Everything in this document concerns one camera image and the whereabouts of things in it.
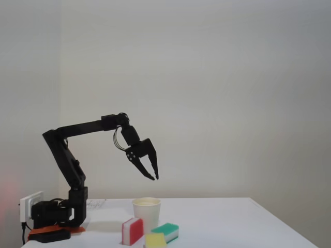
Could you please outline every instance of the green sponge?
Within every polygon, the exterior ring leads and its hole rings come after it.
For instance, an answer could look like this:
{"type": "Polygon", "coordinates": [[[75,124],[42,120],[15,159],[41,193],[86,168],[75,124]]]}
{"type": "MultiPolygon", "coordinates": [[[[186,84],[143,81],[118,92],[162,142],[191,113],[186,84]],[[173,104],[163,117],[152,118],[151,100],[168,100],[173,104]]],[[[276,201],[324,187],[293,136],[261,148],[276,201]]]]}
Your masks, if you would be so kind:
{"type": "Polygon", "coordinates": [[[163,233],[166,243],[169,243],[178,238],[179,227],[174,224],[166,223],[163,226],[153,229],[152,232],[156,234],[163,233]]]}

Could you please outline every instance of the red sponge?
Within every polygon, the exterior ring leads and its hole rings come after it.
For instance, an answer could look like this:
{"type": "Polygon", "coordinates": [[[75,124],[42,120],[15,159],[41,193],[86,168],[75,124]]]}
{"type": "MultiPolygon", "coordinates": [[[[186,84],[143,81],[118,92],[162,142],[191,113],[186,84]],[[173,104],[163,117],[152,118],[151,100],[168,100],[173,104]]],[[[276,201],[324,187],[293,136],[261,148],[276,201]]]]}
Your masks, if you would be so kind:
{"type": "Polygon", "coordinates": [[[143,220],[131,218],[122,224],[122,244],[133,245],[144,235],[143,220]]]}

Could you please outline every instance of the cup rim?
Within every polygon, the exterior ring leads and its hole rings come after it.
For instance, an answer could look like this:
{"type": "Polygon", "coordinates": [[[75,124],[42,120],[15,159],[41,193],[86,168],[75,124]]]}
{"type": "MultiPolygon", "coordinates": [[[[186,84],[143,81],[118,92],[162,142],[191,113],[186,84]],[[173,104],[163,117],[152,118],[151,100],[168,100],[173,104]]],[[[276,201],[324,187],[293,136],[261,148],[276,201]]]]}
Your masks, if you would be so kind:
{"type": "Polygon", "coordinates": [[[132,201],[132,204],[134,204],[134,205],[136,205],[136,206],[140,206],[140,207],[152,207],[152,206],[156,206],[156,205],[161,204],[161,200],[158,199],[158,198],[154,198],[154,197],[142,197],[142,198],[134,199],[134,200],[132,201]],[[153,200],[157,200],[158,203],[155,203],[155,204],[152,204],[152,205],[140,205],[140,204],[135,203],[136,200],[142,200],[142,199],[147,199],[147,200],[151,200],[151,199],[153,199],[153,200]]]}

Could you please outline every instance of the paper sheet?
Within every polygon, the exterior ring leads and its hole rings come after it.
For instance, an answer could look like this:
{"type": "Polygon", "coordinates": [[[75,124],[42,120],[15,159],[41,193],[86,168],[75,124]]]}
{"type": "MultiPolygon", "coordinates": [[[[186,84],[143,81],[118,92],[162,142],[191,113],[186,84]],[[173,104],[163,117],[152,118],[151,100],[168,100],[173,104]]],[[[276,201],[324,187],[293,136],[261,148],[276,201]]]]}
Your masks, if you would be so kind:
{"type": "Polygon", "coordinates": [[[86,202],[87,210],[97,210],[102,207],[106,199],[88,199],[86,202]]]}

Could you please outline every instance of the yellow sponge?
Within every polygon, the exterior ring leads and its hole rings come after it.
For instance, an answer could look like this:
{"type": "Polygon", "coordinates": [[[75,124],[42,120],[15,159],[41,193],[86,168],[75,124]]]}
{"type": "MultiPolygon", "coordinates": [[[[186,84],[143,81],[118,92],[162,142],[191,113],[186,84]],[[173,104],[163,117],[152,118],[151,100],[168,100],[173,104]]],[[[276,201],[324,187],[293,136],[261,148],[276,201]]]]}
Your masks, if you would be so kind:
{"type": "Polygon", "coordinates": [[[165,248],[164,234],[145,234],[145,248],[165,248]]]}

